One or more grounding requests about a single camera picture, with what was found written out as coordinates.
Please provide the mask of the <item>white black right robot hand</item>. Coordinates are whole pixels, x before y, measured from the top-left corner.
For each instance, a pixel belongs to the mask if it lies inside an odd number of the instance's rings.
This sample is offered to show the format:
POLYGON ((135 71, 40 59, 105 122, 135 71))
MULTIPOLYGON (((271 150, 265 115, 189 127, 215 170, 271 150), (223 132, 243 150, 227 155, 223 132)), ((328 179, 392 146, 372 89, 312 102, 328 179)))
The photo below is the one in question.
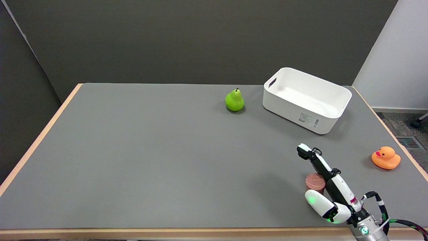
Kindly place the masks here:
POLYGON ((361 202, 341 177, 341 171, 337 168, 330 168, 323 159, 320 149, 310 148, 301 143, 297 146, 297 151, 302 159, 310 161, 317 174, 326 183, 325 191, 331 200, 315 190, 305 192, 307 203, 319 216, 329 223, 347 223, 354 228, 357 227, 359 221, 369 217, 369 214, 363 210, 361 202))

